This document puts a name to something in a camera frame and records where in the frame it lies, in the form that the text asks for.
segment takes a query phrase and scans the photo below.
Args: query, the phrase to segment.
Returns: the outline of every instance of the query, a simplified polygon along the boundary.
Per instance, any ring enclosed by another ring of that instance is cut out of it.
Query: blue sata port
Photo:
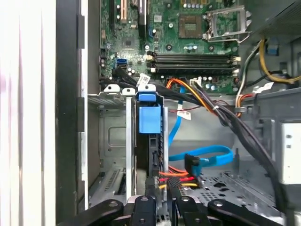
[[[116,63],[117,63],[117,65],[126,65],[127,59],[117,59]]]

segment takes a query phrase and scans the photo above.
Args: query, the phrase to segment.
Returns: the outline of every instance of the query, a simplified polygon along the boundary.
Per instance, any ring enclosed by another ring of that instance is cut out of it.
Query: motherboard
[[[213,32],[238,30],[239,13],[223,11],[235,6],[235,0],[102,0],[101,76],[121,67],[135,80],[142,73],[163,85],[198,80],[209,93],[236,94],[238,43],[232,36],[208,40]]]

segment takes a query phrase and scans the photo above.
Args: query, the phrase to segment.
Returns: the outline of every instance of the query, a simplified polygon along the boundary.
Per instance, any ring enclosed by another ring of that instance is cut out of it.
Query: yellow wire
[[[165,188],[166,187],[166,185],[160,185],[159,186],[159,189],[163,189],[163,188]]]
[[[261,40],[260,41],[260,45],[259,45],[259,59],[260,59],[260,64],[261,67],[264,71],[264,73],[272,80],[272,81],[280,81],[280,82],[287,82],[287,83],[291,83],[294,81],[298,81],[301,79],[301,76],[297,77],[297,78],[293,78],[293,79],[281,79],[281,78],[277,78],[275,76],[273,76],[268,68],[267,65],[265,64],[265,59],[264,59],[264,46],[265,46],[265,40]]]
[[[194,184],[194,183],[184,183],[184,184],[181,184],[182,186],[186,186],[186,187],[198,187],[198,185],[197,184]],[[160,185],[159,186],[159,189],[163,189],[163,188],[165,188],[166,187],[166,185]]]
[[[212,110],[210,110],[210,108],[208,107],[208,105],[205,103],[205,101],[185,82],[178,80],[178,79],[172,79],[173,81],[180,83],[181,85],[185,86],[187,89],[190,90],[190,92],[202,103],[202,105],[209,111],[212,112]]]
[[[181,184],[182,186],[186,186],[186,187],[198,187],[197,184],[194,184],[194,183],[184,183],[184,184]]]

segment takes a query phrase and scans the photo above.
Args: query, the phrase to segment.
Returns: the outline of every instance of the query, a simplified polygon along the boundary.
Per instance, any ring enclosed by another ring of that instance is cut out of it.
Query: screw
[[[115,206],[118,206],[118,203],[115,202],[115,201],[112,201],[110,204],[109,204],[110,207],[115,207]]]
[[[220,201],[215,201],[213,204],[216,205],[217,207],[222,206],[222,202],[220,202]]]
[[[182,197],[182,200],[183,200],[184,202],[188,202],[188,201],[189,201],[189,199],[188,199],[187,197]]]
[[[147,198],[147,197],[143,197],[142,199],[141,199],[141,201],[142,202],[146,202],[146,201],[148,201],[149,199]]]

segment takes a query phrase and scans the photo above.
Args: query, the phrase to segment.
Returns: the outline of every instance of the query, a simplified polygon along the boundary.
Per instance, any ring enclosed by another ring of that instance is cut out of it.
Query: white label
[[[191,113],[188,111],[182,111],[182,109],[183,109],[183,105],[178,105],[177,115],[186,120],[191,120]]]
[[[274,84],[274,82],[269,82],[269,83],[265,84],[264,86],[260,87],[258,90],[256,90],[253,93],[261,93],[265,90],[269,90],[273,87],[273,84]]]
[[[140,85],[146,85],[146,84],[148,84],[149,81],[150,81],[150,79],[151,79],[150,76],[141,73],[141,74],[140,74],[140,78],[139,78],[139,80],[138,80],[138,82],[137,82],[136,87],[138,87],[138,86],[140,86]]]
[[[177,115],[186,120],[191,120],[191,113],[188,111],[178,111]]]

